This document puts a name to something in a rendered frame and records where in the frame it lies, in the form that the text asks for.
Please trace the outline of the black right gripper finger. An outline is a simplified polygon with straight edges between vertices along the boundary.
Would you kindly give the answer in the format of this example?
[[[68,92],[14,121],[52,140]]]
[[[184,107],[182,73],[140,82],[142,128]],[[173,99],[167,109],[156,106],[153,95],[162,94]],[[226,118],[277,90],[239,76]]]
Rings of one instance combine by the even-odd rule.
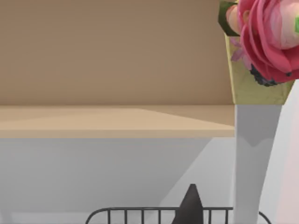
[[[190,184],[172,224],[204,224],[203,205],[195,184]]]

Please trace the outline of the white vase with pink flowers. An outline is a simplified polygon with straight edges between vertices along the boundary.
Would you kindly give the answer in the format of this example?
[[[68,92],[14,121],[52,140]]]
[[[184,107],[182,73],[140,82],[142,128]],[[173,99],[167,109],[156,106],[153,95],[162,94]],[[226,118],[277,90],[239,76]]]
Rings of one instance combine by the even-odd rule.
[[[233,224],[257,224],[282,106],[299,79],[299,0],[221,1],[235,104]]]

